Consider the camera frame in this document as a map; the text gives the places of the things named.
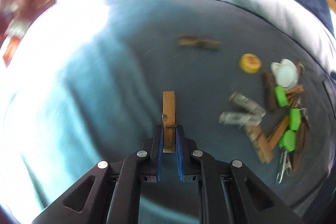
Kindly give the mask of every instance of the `green object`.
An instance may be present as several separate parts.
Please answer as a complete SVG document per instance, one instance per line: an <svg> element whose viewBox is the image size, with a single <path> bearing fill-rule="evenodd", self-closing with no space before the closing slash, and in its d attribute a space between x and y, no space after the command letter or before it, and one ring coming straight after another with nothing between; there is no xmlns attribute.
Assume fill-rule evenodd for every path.
<svg viewBox="0 0 336 224"><path fill-rule="evenodd" d="M275 93L275 97L278 101L279 106L283 107L283 106L288 105L288 100L286 97L285 90L281 85L275 87L274 93Z"/></svg>
<svg viewBox="0 0 336 224"><path fill-rule="evenodd" d="M299 129L301 124L301 113L298 108L293 108L289 111L289 128L293 131Z"/></svg>
<svg viewBox="0 0 336 224"><path fill-rule="evenodd" d="M284 147L288 152L293 151L296 144L295 132L293 130L285 131L278 144L280 148Z"/></svg>

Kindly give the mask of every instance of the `gray cloth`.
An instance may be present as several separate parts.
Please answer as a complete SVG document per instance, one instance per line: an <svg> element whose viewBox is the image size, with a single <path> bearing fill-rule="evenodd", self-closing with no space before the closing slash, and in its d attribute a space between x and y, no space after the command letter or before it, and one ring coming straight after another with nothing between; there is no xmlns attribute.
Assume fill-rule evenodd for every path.
<svg viewBox="0 0 336 224"><path fill-rule="evenodd" d="M73 3L64 1L47 11L31 27L9 68L13 81L23 75L27 80L10 92L1 135L8 142L2 141L1 148L20 154L37 193L33 198L41 207L99 160L115 162L141 148L161 122L162 92L174 90L177 123L199 149L218 160L241 160L288 205L299 202L296 210L302 215L311 202L305 203L305 196L333 162L336 132L322 86L325 72L310 55L262 18L221 1L102 2L107 22L83 41L65 32L68 25L79 36L90 28L74 24ZM98 20L85 13L88 5L81 8L78 20ZM185 33L222 46L217 51L179 47L177 40ZM57 66L55 49L64 59ZM261 164L243 128L218 124L221 112L236 109L228 101L235 91L265 107L260 72L249 75L238 66L245 53L261 59L260 72L270 71L270 64L283 58L305 65L300 83L311 131L300 169L280 185L275 181L278 147L271 163ZM42 60L40 66L36 60ZM267 113L261 123L264 133L271 132L285 113L286 109ZM24 138L26 143L17 148L9 143L11 138ZM162 166L163 181L142 187L139 223L198 223L196 183L179 182L174 155L164 155ZM7 185L16 175L6 174Z"/></svg>

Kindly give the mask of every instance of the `teal object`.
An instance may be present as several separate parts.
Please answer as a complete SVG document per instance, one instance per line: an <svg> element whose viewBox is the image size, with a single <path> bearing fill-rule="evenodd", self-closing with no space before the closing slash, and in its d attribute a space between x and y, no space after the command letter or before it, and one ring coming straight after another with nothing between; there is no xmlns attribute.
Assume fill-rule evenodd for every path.
<svg viewBox="0 0 336 224"><path fill-rule="evenodd" d="M288 100L287 100L286 93L285 93L283 86L279 85L275 87L274 93L275 93L275 97L278 101L279 106L283 107L283 106L288 105Z"/></svg>
<svg viewBox="0 0 336 224"><path fill-rule="evenodd" d="M296 145L295 132L293 130L285 131L278 144L280 148L285 148L288 152L293 151Z"/></svg>
<svg viewBox="0 0 336 224"><path fill-rule="evenodd" d="M289 128L293 131L299 129L301 124L301 113L298 108L293 108L289 111Z"/></svg>

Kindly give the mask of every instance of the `yellow bottle cap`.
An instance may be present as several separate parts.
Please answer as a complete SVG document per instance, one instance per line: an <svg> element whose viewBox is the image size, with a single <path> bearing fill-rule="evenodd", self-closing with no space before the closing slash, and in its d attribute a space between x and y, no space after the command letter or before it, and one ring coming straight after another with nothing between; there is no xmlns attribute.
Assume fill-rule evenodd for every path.
<svg viewBox="0 0 336 224"><path fill-rule="evenodd" d="M244 54L239 60L239 66L246 73L256 73L261 67L261 61L254 54Z"/></svg>

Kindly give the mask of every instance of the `silver screw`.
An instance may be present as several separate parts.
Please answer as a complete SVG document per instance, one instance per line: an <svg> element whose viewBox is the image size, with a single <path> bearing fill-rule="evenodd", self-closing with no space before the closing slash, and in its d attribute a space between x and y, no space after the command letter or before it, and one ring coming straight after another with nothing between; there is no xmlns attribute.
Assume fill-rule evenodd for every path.
<svg viewBox="0 0 336 224"><path fill-rule="evenodd" d="M234 160L232 161L232 165L236 168L240 168L243 166L243 163L240 160Z"/></svg>
<svg viewBox="0 0 336 224"><path fill-rule="evenodd" d="M140 150L136 154L138 157L143 158L147 156L147 152L145 150Z"/></svg>
<svg viewBox="0 0 336 224"><path fill-rule="evenodd" d="M102 160L102 161L98 162L97 166L100 169L104 169L104 168L106 168L108 166L108 163L107 163L107 161Z"/></svg>
<svg viewBox="0 0 336 224"><path fill-rule="evenodd" d="M193 155L195 157L202 157L203 156L203 151L201 151L201 150L194 150L193 151Z"/></svg>

